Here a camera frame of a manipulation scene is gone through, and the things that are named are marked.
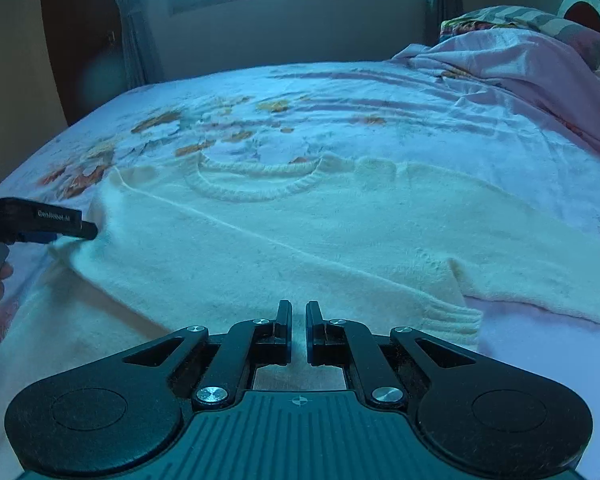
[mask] ribbed neckline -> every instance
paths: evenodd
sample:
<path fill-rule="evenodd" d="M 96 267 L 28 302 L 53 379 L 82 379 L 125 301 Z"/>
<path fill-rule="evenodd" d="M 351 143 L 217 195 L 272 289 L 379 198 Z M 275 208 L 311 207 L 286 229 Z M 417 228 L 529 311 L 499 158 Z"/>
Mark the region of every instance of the ribbed neckline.
<path fill-rule="evenodd" d="M 203 153 L 197 153 L 183 162 L 184 164 L 180 168 L 184 173 L 186 183 L 192 189 L 210 198 L 228 202 L 265 202 L 284 198 L 317 186 L 327 173 L 353 169 L 354 166 L 353 161 L 350 161 L 351 168 L 347 168 L 346 161 L 331 154 L 310 162 L 272 166 L 254 162 L 217 162 L 206 157 Z M 207 180 L 203 175 L 205 171 L 264 178 L 291 178 L 295 176 L 298 178 L 282 186 L 269 189 L 230 189 Z"/>

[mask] pink blanket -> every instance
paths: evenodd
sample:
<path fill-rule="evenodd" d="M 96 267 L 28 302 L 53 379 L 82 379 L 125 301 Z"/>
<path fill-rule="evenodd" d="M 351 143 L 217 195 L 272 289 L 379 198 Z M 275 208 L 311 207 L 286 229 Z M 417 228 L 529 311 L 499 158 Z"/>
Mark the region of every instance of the pink blanket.
<path fill-rule="evenodd" d="M 512 113 L 549 113 L 574 134 L 572 142 L 600 154 L 600 80 L 560 41 L 531 30 L 477 30 L 432 48 L 410 45 L 393 60 L 510 91 L 523 101 Z"/>

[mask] circular pad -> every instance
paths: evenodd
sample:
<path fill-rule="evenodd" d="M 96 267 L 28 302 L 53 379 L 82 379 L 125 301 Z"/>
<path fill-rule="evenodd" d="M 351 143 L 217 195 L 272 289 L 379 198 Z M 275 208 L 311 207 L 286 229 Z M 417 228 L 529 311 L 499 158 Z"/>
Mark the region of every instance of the circular pad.
<path fill-rule="evenodd" d="M 126 412 L 126 400 L 103 388 L 84 388 L 56 399 L 51 414 L 68 430 L 102 430 L 119 421 Z"/>
<path fill-rule="evenodd" d="M 537 428 L 546 419 L 546 407 L 535 397 L 517 390 L 495 390 L 474 400 L 474 415 L 485 426 L 504 433 Z"/>

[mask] pillow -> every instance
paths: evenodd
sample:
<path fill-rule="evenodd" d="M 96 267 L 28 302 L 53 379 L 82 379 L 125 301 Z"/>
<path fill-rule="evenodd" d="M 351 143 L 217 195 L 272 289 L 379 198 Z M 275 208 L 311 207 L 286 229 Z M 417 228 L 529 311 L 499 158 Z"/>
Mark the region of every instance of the pillow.
<path fill-rule="evenodd" d="M 569 45 L 600 79 L 600 33 L 542 10 L 510 6 L 473 10 L 459 18 L 443 22 L 440 41 L 473 30 L 499 27 L 526 28 Z"/>

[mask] metal screw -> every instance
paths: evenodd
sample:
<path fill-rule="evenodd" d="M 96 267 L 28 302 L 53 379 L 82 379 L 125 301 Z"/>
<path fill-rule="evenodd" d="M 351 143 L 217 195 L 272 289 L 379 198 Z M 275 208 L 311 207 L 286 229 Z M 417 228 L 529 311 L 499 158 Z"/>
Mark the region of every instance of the metal screw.
<path fill-rule="evenodd" d="M 392 386 L 382 386 L 373 390 L 371 396 L 377 402 L 398 402 L 402 398 L 402 392 Z"/>
<path fill-rule="evenodd" d="M 225 400 L 228 396 L 227 390 L 220 388 L 219 386 L 207 386 L 206 388 L 200 388 L 196 392 L 198 400 L 208 404 L 216 404 Z"/>

